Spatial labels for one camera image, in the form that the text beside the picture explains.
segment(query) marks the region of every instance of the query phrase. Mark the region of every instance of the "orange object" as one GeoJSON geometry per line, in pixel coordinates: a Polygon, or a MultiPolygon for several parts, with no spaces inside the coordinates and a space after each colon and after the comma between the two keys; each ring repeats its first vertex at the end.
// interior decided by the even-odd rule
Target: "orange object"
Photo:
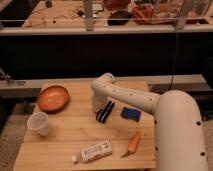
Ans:
{"type": "Polygon", "coordinates": [[[138,24],[150,24],[151,16],[152,9],[149,6],[144,6],[144,9],[137,5],[132,7],[132,17],[135,18],[134,21],[138,24]]]}
{"type": "Polygon", "coordinates": [[[51,86],[38,96],[38,106],[45,112],[61,110],[70,99],[68,91],[62,86],[51,86]]]}
{"type": "Polygon", "coordinates": [[[122,155],[121,157],[127,157],[130,154],[134,154],[137,150],[140,138],[141,138],[141,131],[138,130],[136,132],[136,134],[134,135],[134,137],[132,138],[131,142],[129,143],[128,148],[127,148],[127,152],[124,155],[122,155]]]}

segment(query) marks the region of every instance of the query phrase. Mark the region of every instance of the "wooden tabletop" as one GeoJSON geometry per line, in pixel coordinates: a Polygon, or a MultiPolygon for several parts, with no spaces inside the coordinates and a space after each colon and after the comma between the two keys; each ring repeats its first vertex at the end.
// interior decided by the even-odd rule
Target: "wooden tabletop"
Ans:
{"type": "MultiPolygon", "coordinates": [[[[148,86],[143,81],[118,81],[116,84],[148,91],[148,86]]],[[[51,131],[48,136],[41,137],[27,130],[14,171],[155,168],[154,121],[151,115],[142,112],[139,122],[123,119],[120,116],[122,108],[131,106],[111,99],[115,102],[115,107],[106,123],[101,124],[96,121],[92,110],[91,82],[46,83],[43,89],[51,85],[65,87],[71,100],[62,111],[49,115],[51,131]],[[141,129],[142,136],[136,153],[120,158],[138,128],[141,129]],[[112,155],[87,164],[72,163],[72,155],[104,140],[110,140],[112,155]]],[[[36,105],[34,112],[38,111],[40,109],[36,105]]]]}

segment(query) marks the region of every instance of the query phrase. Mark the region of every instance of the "wooden table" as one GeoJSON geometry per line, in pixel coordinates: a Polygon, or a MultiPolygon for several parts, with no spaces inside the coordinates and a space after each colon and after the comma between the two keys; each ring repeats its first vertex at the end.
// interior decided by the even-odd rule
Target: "wooden table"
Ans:
{"type": "MultiPolygon", "coordinates": [[[[101,4],[102,1],[94,0],[93,3],[101,4]]],[[[45,1],[40,1],[22,27],[85,27],[85,19],[77,15],[78,10],[84,11],[83,1],[52,1],[52,4],[51,8],[46,8],[45,1]]],[[[94,25],[96,27],[108,26],[107,19],[113,12],[106,9],[100,11],[97,14],[98,18],[94,20],[94,25]]],[[[136,26],[137,24],[134,21],[129,21],[126,25],[136,26]]]]}
{"type": "MultiPolygon", "coordinates": [[[[112,99],[115,102],[112,113],[105,124],[98,123],[90,103],[90,84],[87,81],[44,84],[43,89],[51,85],[64,86],[69,91],[71,100],[62,111],[49,115],[51,131],[47,137],[27,130],[14,171],[155,168],[153,116],[142,112],[139,122],[123,119],[120,116],[122,108],[130,106],[112,99]],[[138,128],[141,129],[142,137],[136,153],[120,158],[138,128]],[[72,163],[72,155],[103,140],[110,140],[112,155],[87,164],[72,163]]],[[[143,81],[118,81],[116,84],[148,91],[148,86],[143,81]]],[[[36,105],[34,112],[38,111],[40,109],[36,105]]]]}

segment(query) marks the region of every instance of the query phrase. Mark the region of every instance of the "black object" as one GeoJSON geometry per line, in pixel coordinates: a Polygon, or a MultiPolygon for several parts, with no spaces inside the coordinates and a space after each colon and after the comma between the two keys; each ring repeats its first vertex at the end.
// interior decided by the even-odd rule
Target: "black object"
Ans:
{"type": "Polygon", "coordinates": [[[81,17],[82,15],[84,15],[84,12],[82,10],[78,11],[77,14],[81,17]]]}
{"type": "Polygon", "coordinates": [[[206,58],[204,62],[203,76],[208,85],[213,88],[213,58],[206,58]]]}
{"type": "Polygon", "coordinates": [[[53,6],[51,0],[47,0],[47,1],[45,2],[45,5],[46,5],[47,8],[51,8],[51,7],[53,6]]]}
{"type": "Polygon", "coordinates": [[[129,21],[132,15],[128,11],[118,10],[115,13],[111,14],[108,18],[108,25],[124,25],[129,21]]]}
{"type": "Polygon", "coordinates": [[[96,120],[98,122],[105,123],[105,121],[108,118],[109,114],[111,113],[114,105],[115,105],[114,102],[109,101],[103,109],[101,109],[97,112],[96,120]]]}

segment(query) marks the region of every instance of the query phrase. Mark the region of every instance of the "floor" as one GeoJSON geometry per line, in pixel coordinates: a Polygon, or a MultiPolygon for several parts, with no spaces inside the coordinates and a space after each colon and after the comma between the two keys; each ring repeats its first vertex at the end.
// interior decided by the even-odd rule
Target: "floor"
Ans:
{"type": "MultiPolygon", "coordinates": [[[[29,114],[23,114],[17,105],[0,132],[0,171],[12,171],[29,114]]],[[[213,120],[203,122],[209,171],[213,171],[213,120]]]]}

